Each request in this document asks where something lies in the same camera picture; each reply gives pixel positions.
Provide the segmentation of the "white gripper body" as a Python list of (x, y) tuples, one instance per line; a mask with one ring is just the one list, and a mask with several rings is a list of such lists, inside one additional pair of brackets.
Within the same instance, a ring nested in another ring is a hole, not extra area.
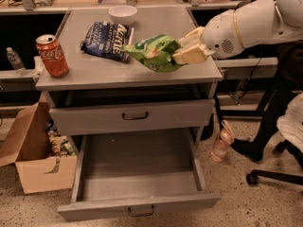
[(234, 57), (243, 51), (236, 32), (234, 13), (233, 9), (227, 10), (213, 17), (205, 26), (205, 45), (215, 52), (217, 59)]

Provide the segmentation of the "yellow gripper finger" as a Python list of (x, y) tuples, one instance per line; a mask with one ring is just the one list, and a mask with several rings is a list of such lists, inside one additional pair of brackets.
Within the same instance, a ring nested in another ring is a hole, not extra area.
[(177, 64), (202, 63), (215, 54), (214, 50), (207, 48), (204, 44), (195, 44), (191, 47), (178, 49), (171, 56)]
[(192, 31), (190, 31), (186, 36), (181, 38), (179, 40), (179, 43), (181, 45), (188, 45), (193, 42), (202, 43), (204, 41), (203, 35), (204, 35), (205, 28), (203, 26), (198, 26)]

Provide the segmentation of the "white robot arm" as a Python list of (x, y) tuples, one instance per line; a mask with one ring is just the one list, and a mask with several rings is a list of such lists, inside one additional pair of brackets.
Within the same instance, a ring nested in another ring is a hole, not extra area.
[(283, 44), (303, 37), (303, 0), (256, 0), (213, 17), (180, 39), (178, 64), (227, 59), (259, 44)]

